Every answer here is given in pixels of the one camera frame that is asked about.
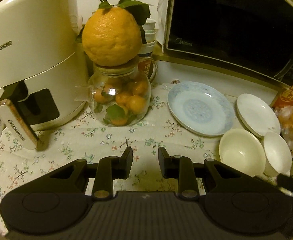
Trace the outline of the white plate with swirls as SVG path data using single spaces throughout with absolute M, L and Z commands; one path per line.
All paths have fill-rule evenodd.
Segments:
M 256 137 L 263 138 L 268 132 L 281 132 L 279 120 L 273 109 L 253 94 L 241 94 L 236 101 L 236 109 L 243 124 Z

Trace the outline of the cream bowl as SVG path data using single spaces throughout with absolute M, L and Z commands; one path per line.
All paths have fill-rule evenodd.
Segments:
M 263 174 L 266 156 L 261 142 L 244 129 L 231 129 L 219 143 L 222 163 L 251 177 Z

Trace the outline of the black microwave oven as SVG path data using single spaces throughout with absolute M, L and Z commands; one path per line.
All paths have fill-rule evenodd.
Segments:
M 165 47 L 293 85 L 293 6 L 285 0 L 169 0 Z

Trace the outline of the large pomelo with leaves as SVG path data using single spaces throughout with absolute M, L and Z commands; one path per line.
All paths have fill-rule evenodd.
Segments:
M 99 1 L 98 9 L 83 28 L 83 49 L 100 66 L 125 64 L 146 43 L 143 25 L 151 16 L 150 5 L 138 0 L 120 0 L 117 4 Z

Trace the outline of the white air fryer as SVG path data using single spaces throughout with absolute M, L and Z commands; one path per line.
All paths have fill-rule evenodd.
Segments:
M 88 70 L 76 0 L 0 2 L 0 118 L 27 149 L 36 131 L 67 123 L 84 107 Z

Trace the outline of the stacked white cups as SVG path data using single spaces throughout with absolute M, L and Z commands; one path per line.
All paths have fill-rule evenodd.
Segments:
M 144 30 L 145 43 L 142 43 L 139 55 L 151 54 L 156 44 L 156 21 L 153 19 L 147 19 L 146 23 L 142 25 Z

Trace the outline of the glass jar of oranges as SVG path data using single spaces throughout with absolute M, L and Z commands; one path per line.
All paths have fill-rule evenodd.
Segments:
M 149 56 L 131 59 L 114 67 L 94 65 L 87 84 L 76 86 L 76 101 L 87 102 L 103 125 L 130 126 L 146 115 L 151 100 L 151 81 L 139 65 L 156 62 Z

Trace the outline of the white bowl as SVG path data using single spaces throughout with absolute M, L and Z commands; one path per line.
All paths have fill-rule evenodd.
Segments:
M 292 157 L 286 141 L 277 133 L 265 134 L 262 145 L 266 155 L 264 174 L 276 177 L 279 174 L 290 176 Z

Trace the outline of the blue patterned plate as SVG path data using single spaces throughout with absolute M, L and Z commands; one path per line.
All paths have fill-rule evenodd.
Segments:
M 168 108 L 186 129 L 206 137 L 218 137 L 234 124 L 234 107 L 218 90 L 193 81 L 175 84 L 168 92 Z

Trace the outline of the floral tablecloth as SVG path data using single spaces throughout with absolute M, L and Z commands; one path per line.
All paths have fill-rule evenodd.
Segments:
M 116 180 L 115 190 L 170 191 L 177 188 L 173 179 L 164 179 L 158 166 L 158 148 L 170 155 L 183 155 L 195 163 L 219 158 L 218 137 L 206 138 L 191 133 L 171 115 L 167 96 L 169 83 L 152 86 L 151 105 L 145 118 L 133 126 L 102 125 L 89 108 L 71 122 L 38 132 L 40 144 L 27 150 L 5 129 L 0 137 L 0 202 L 14 188 L 82 158 L 97 163 L 109 155 L 120 156 L 133 149 L 133 164 L 127 180 Z M 0 232 L 7 230 L 0 215 Z

